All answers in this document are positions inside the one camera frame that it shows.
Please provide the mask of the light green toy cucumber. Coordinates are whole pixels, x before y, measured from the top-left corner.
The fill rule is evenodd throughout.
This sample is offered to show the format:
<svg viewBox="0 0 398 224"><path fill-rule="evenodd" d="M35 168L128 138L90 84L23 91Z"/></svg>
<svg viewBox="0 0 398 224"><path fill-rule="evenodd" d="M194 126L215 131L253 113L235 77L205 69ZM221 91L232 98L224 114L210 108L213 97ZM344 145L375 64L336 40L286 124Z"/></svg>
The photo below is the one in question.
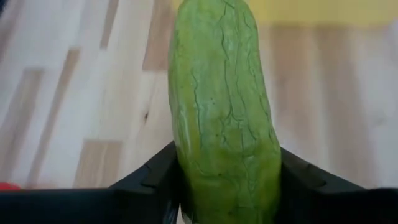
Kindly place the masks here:
<svg viewBox="0 0 398 224"><path fill-rule="evenodd" d="M244 0L183 0L169 50L169 105L191 224L274 224L281 149L255 18Z"/></svg>

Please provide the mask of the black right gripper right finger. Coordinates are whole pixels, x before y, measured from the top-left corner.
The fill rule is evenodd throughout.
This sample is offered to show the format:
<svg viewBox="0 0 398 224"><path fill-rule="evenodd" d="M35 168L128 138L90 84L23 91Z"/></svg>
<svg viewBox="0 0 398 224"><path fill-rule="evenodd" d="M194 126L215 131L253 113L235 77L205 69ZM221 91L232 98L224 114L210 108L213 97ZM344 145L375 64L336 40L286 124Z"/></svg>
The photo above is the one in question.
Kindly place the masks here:
<svg viewBox="0 0 398 224"><path fill-rule="evenodd" d="M275 224L314 224L321 194L355 192L364 189L331 174L282 148L280 205Z"/></svg>

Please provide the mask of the yellow translucent plastic bin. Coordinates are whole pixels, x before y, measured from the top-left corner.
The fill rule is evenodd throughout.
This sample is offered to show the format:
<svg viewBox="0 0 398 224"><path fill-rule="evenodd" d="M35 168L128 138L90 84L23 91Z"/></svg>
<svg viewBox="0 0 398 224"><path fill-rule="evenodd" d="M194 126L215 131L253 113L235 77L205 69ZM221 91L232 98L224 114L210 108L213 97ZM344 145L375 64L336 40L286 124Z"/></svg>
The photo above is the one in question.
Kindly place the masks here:
<svg viewBox="0 0 398 224"><path fill-rule="evenodd" d="M398 0L243 0L248 24L282 26L382 26L398 22Z"/></svg>

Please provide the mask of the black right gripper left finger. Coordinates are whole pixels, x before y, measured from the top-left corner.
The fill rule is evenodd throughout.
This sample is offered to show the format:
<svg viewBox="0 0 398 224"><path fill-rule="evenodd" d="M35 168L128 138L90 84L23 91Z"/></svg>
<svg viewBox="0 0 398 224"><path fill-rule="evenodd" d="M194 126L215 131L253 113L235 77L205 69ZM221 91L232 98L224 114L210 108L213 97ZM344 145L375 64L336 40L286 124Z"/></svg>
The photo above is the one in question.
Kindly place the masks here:
<svg viewBox="0 0 398 224"><path fill-rule="evenodd" d="M109 187L117 224L177 224L182 171L172 141L140 168Z"/></svg>

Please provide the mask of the red toy tomato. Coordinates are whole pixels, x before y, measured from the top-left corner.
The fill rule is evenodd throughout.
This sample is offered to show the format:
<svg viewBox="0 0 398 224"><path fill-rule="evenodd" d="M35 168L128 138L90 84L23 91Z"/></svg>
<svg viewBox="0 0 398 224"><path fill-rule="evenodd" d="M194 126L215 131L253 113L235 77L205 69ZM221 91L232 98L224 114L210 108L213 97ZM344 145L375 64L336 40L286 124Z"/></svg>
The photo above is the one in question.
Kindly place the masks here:
<svg viewBox="0 0 398 224"><path fill-rule="evenodd" d="M0 182L0 191L14 191L14 190L20 190L21 188L13 183L9 182Z"/></svg>

